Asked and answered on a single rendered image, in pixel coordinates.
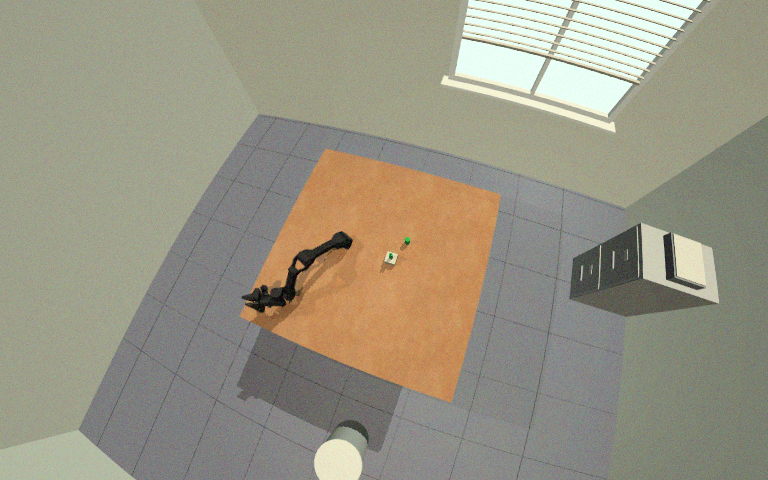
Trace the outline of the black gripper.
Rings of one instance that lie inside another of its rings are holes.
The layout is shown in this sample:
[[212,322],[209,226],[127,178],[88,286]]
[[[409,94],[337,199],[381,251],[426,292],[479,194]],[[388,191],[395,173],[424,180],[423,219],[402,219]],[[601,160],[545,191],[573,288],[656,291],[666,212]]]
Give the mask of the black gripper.
[[259,288],[255,288],[251,294],[244,295],[241,299],[252,301],[252,303],[245,303],[245,305],[254,308],[261,313],[265,311],[265,306],[273,307],[271,295],[261,296],[261,290]]

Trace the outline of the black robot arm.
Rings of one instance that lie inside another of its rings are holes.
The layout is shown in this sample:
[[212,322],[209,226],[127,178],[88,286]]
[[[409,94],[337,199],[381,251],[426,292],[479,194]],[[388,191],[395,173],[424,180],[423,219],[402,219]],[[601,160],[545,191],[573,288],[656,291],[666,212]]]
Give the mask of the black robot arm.
[[[288,276],[285,283],[286,285],[280,288],[273,288],[270,291],[273,307],[276,307],[276,306],[284,307],[286,305],[286,301],[291,301],[294,299],[296,294],[295,285],[296,285],[297,275],[300,272],[307,270],[308,267],[314,263],[317,257],[325,254],[326,252],[330,251],[333,248],[340,249],[342,247],[342,248],[348,249],[351,247],[352,241],[353,240],[349,236],[347,236],[343,231],[340,231],[335,233],[328,242],[312,250],[305,249],[299,252],[292,259],[292,265],[288,268],[289,272],[288,272]],[[305,267],[301,269],[297,269],[295,267],[297,260],[301,262],[303,265],[305,265]],[[268,286],[262,285],[260,288],[262,291],[261,296],[269,296]],[[284,298],[286,301],[284,300]]]

